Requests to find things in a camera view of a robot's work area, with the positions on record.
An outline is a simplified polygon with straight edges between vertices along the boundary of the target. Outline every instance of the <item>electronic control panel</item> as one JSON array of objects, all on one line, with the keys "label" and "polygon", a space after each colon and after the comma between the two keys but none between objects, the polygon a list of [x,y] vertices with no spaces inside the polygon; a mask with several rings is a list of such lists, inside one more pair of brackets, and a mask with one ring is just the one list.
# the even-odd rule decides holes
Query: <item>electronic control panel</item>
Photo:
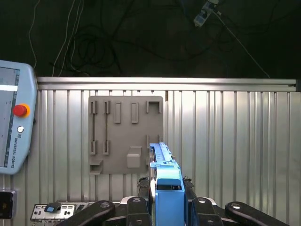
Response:
[{"label": "electronic control panel", "polygon": [[21,168],[32,137],[37,85],[31,66],[0,60],[0,173]]}]

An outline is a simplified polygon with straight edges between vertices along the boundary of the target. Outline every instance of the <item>dark background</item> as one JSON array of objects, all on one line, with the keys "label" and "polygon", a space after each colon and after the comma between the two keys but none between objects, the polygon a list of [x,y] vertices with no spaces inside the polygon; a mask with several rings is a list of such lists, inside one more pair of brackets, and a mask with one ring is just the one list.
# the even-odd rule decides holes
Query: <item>dark background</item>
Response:
[{"label": "dark background", "polygon": [[[203,0],[75,0],[54,76],[266,78]],[[0,1],[0,59],[34,66],[28,32],[37,0]],[[38,76],[52,76],[73,0],[41,0],[31,32]],[[300,0],[220,0],[223,21],[271,78],[300,78]],[[74,46],[73,65],[70,58]]]}]

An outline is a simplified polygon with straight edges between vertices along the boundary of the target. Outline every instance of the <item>corrugated metal wall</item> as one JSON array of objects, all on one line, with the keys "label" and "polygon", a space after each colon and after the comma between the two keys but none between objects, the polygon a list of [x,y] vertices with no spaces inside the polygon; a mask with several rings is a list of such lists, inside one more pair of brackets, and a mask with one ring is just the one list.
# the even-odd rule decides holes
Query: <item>corrugated metal wall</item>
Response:
[{"label": "corrugated metal wall", "polygon": [[236,92],[222,91],[235,90],[233,85],[217,85],[220,91],[207,91],[212,90],[208,85],[183,84],[185,90],[179,91],[167,84],[168,91],[146,90],[146,85],[139,85],[140,91],[109,91],[111,86],[104,86],[108,90],[102,85],[92,90],[95,84],[85,89],[78,83],[40,86],[31,153],[18,174],[0,176],[0,187],[18,190],[15,219],[0,221],[0,226],[31,225],[36,203],[118,201],[136,194],[143,175],[89,175],[88,98],[93,95],[162,96],[164,141],[183,175],[193,179],[197,195],[221,206],[246,202],[301,225],[301,94],[285,92],[293,88],[237,85]]}]

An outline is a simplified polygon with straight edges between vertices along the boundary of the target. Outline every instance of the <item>blue connector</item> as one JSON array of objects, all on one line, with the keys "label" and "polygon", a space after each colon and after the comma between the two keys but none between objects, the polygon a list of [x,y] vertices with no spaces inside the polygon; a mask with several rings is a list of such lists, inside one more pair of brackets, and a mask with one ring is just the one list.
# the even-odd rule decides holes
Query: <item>blue connector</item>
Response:
[{"label": "blue connector", "polygon": [[150,149],[155,155],[150,167],[156,169],[156,226],[183,226],[185,188],[181,168],[164,143],[150,144]]}]

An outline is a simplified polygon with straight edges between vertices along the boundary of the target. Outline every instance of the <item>red emergency stop button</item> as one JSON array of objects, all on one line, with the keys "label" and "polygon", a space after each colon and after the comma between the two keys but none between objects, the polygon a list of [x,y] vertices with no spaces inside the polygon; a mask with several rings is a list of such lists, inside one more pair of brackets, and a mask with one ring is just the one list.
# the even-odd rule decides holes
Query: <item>red emergency stop button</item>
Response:
[{"label": "red emergency stop button", "polygon": [[27,114],[27,108],[23,105],[16,105],[13,114],[18,117],[24,117]]}]

